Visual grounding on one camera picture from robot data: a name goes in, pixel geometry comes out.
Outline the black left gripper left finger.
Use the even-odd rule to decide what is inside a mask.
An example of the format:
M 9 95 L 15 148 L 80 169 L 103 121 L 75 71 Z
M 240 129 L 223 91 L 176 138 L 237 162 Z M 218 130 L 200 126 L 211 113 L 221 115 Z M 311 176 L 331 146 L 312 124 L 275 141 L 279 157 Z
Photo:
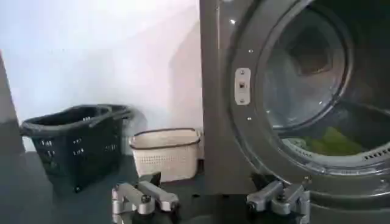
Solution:
M 174 212 L 180 204 L 179 197 L 160 187 L 161 172 L 139 177 L 136 184 L 123 182 L 112 188 L 112 222 L 124 223 L 124 214 L 134 212 L 150 216 L 156 209 Z

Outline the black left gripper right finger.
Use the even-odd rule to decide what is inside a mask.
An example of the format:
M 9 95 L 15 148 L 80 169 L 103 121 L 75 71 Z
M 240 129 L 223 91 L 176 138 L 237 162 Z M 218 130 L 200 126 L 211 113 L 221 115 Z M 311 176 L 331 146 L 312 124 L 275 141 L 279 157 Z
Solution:
M 304 183 L 286 184 L 273 175 L 252 173 L 250 179 L 256 191 L 246 195 L 249 212 L 270 211 L 275 215 L 294 214 L 298 224 L 311 221 L 311 195 Z

